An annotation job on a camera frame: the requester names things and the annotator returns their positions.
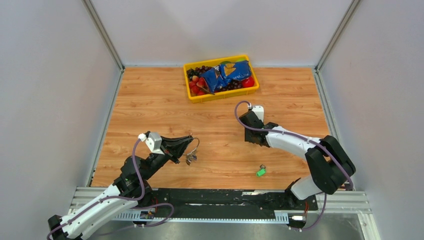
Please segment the large metal keyring with keys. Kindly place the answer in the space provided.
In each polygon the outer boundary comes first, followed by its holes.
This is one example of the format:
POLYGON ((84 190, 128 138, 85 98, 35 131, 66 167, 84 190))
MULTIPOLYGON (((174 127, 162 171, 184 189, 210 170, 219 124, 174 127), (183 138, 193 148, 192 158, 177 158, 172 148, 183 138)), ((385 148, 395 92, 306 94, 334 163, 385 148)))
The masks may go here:
POLYGON ((191 142, 188 144, 184 156, 185 156, 185 163, 190 166, 191 164, 195 163, 198 160, 197 153, 198 148, 200 145, 200 139, 198 137, 194 137, 193 134, 190 132, 189 136, 191 137, 191 142))

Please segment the green tagged key bunch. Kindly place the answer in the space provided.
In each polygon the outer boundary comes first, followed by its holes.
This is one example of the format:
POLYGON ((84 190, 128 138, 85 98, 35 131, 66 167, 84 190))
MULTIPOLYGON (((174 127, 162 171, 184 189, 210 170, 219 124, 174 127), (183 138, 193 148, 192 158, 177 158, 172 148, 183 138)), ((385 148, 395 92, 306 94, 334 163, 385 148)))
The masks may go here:
POLYGON ((257 177, 262 177, 264 174, 266 174, 267 172, 267 168, 265 165, 261 164, 259 167, 259 170, 256 172, 256 176, 257 177))

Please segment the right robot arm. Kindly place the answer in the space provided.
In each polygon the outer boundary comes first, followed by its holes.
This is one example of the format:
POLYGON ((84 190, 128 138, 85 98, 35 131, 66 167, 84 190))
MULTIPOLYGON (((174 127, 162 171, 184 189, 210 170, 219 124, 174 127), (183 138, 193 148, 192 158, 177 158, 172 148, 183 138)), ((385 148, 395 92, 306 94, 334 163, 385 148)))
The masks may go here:
POLYGON ((352 181, 356 167, 335 137, 308 137, 273 122, 264 124, 253 110, 239 116, 238 121, 244 127, 246 142, 281 149, 306 161, 309 176, 295 180, 286 189, 285 201, 290 208, 298 209, 312 195, 332 195, 352 181))

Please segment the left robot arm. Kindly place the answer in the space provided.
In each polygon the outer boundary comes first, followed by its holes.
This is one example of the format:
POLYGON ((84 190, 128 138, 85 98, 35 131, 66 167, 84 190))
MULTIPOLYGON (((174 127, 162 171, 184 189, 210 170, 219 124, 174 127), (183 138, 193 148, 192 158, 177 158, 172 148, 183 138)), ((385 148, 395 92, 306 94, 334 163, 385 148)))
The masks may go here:
POLYGON ((156 132, 137 137, 132 153, 121 168, 121 174, 102 193, 73 213, 53 215, 48 219, 48 240, 87 240, 100 227, 127 210, 149 212, 151 209, 170 207, 172 204, 153 201, 148 180, 167 162, 179 164, 189 145, 191 135, 168 138, 156 132))

